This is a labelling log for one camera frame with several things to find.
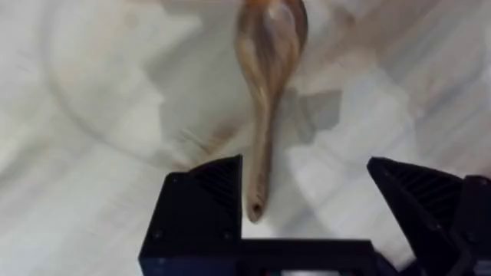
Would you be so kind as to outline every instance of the wooden spoon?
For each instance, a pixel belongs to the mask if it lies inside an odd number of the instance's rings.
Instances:
[[[236,34],[236,53],[255,106],[255,138],[247,191],[247,215],[257,222],[268,197],[272,121],[286,82],[307,38],[302,0],[245,0]]]

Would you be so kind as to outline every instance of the hole in spoon handle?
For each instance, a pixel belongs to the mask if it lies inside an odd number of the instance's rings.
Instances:
[[[257,222],[268,201],[272,153],[272,111],[256,112],[254,148],[247,191],[247,216]]]

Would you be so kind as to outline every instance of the spoon handle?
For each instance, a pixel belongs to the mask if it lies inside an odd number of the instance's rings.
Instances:
[[[257,222],[265,211],[268,199],[269,172],[272,153],[272,124],[275,103],[260,103],[255,98],[255,134],[252,164],[247,190],[247,216]]]

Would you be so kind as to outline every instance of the black 3d-printed part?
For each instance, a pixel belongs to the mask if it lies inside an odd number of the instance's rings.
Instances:
[[[460,252],[450,237],[463,180],[412,164],[372,158],[368,171],[428,275],[446,275]]]
[[[142,258],[227,252],[241,238],[242,157],[170,173],[140,253]]]

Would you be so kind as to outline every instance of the white marble surface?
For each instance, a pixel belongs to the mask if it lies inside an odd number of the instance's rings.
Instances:
[[[370,156],[491,173],[484,0],[308,0],[278,110],[272,195],[249,237],[411,252]],[[249,157],[237,1],[0,1],[0,275],[139,275],[163,177]]]

